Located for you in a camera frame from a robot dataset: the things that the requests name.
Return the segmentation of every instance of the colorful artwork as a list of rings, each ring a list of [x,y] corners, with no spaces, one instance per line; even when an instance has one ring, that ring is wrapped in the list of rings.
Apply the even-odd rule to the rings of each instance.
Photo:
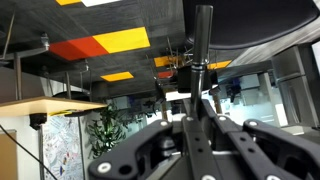
[[[84,179],[78,118],[51,116],[43,131],[43,162],[59,180]],[[44,170],[45,180],[53,178]]]

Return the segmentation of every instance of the wall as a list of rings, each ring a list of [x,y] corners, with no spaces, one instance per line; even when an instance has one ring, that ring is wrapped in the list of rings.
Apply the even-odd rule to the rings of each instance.
[[[14,77],[15,75],[13,70],[3,67],[0,68],[0,82],[2,83],[0,88],[0,103],[15,100]],[[51,85],[54,94],[63,91],[62,83],[51,81]],[[80,90],[76,87],[71,87],[71,89]],[[52,96],[46,79],[25,73],[22,73],[22,92],[24,99],[38,96]],[[83,142],[86,142],[88,140],[88,134],[84,131],[86,121],[82,120],[81,122],[82,139]],[[36,157],[39,157],[39,136],[37,131],[29,127],[29,116],[1,117],[0,124],[5,129],[15,129],[17,131],[17,141]],[[40,169],[38,162],[25,153],[21,148],[18,147],[17,149],[19,180],[40,180]],[[88,149],[89,147],[86,147],[85,143],[83,143],[85,167],[87,164],[89,164],[89,160],[86,158]]]
[[[230,103],[230,99],[221,101],[223,113],[230,114],[230,117],[237,124],[242,125],[248,119],[256,119],[267,124],[278,126],[275,121],[273,103],[270,101],[267,74],[259,76],[259,87],[241,91],[239,104]]]
[[[87,133],[87,124],[93,120],[93,119],[98,119],[100,118],[99,113],[92,112],[88,114],[87,116],[81,117],[80,118],[80,127],[81,127],[81,133],[82,133],[82,150],[83,150],[83,165],[84,165],[84,170],[85,170],[85,178],[89,179],[87,169],[90,163],[94,160],[92,156],[90,156],[91,152],[91,144],[90,144],[90,139],[89,139],[89,134]]]

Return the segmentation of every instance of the potted plant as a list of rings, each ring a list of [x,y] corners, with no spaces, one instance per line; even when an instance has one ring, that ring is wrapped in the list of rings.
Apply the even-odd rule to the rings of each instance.
[[[126,138],[122,123],[119,120],[119,111],[114,104],[99,109],[99,113],[100,120],[93,120],[93,123],[88,125],[93,158],[98,158],[103,153],[110,151]]]

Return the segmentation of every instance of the black fabric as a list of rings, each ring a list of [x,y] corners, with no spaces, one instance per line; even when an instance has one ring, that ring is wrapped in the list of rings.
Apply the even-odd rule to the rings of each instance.
[[[218,84],[218,73],[216,70],[210,72],[210,81],[212,85]]]
[[[194,42],[196,5],[213,6],[211,49],[262,44],[303,27],[319,16],[313,0],[183,0],[186,37]]]
[[[64,91],[64,92],[55,94],[52,97],[67,99],[68,98],[68,93],[66,91]],[[80,92],[80,91],[71,91],[71,99],[72,100],[78,100],[78,101],[90,102],[90,97],[88,95],[86,95],[85,93]],[[90,112],[91,112],[91,110],[74,112],[72,114],[66,114],[65,117],[81,117],[81,116],[85,116],[85,115],[89,114]]]
[[[212,88],[210,73],[206,69],[204,74],[204,83],[202,91]],[[178,69],[178,92],[190,93],[191,92],[191,66],[184,66]]]
[[[0,39],[6,37],[6,33],[4,32],[4,28],[0,25]]]
[[[6,66],[6,65],[8,65],[9,63],[10,63],[9,61],[2,61],[2,60],[0,60],[0,67]]]

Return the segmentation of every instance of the screw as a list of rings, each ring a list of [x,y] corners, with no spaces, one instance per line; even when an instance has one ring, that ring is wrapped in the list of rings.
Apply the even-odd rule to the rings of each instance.
[[[249,125],[250,125],[250,126],[258,126],[258,123],[254,122],[254,121],[250,121],[250,122],[249,122]]]
[[[101,174],[109,172],[110,169],[111,169],[111,164],[108,163],[108,162],[101,163],[98,166],[98,172],[101,173]]]
[[[269,175],[266,180],[281,180],[280,178],[278,178],[277,176],[274,175]]]
[[[167,123],[166,121],[162,121],[160,124],[161,124],[161,126],[166,126],[166,125],[168,125],[168,123]]]
[[[227,118],[224,117],[224,116],[220,116],[220,117],[219,117],[219,120],[220,120],[220,121],[225,121],[225,120],[227,120]]]
[[[204,175],[202,176],[201,180],[216,180],[216,178],[211,175]]]
[[[193,121],[193,118],[192,117],[187,117],[187,120],[188,121]]]

